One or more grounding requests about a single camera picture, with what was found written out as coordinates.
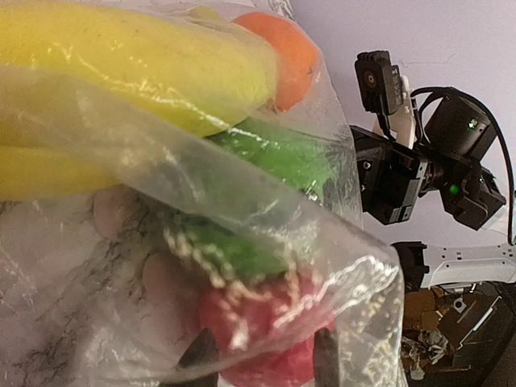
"transparent plastic bag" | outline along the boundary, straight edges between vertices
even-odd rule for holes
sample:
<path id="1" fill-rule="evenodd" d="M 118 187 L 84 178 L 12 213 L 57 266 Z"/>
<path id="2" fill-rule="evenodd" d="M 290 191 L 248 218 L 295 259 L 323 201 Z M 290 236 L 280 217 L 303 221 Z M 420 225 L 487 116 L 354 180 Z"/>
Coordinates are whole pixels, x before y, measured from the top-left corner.
<path id="1" fill-rule="evenodd" d="M 188 7 L 144 10 L 203 34 L 233 28 L 191 19 Z M 2 146 L 57 152 L 105 179 L 77 188 L 55 178 L 55 165 L 7 169 L 25 181 L 11 197 L 34 199 L 0 207 L 7 385 L 143 386 L 219 371 L 237 387 L 300 385 L 313 378 L 323 327 L 338 337 L 341 385 L 401 385 L 401 271 L 391 249 L 353 225 L 353 142 L 322 61 L 303 101 L 283 113 L 267 98 L 253 108 L 202 95 L 229 112 L 211 114 L 218 132 L 208 139 L 191 111 L 177 127 L 174 114 L 89 78 L 38 61 L 4 65 L 0 119 L 12 136 Z M 94 180 L 83 169 L 72 182 Z M 99 181 L 106 189 L 75 195 Z M 178 366 L 202 328 L 218 359 Z"/>

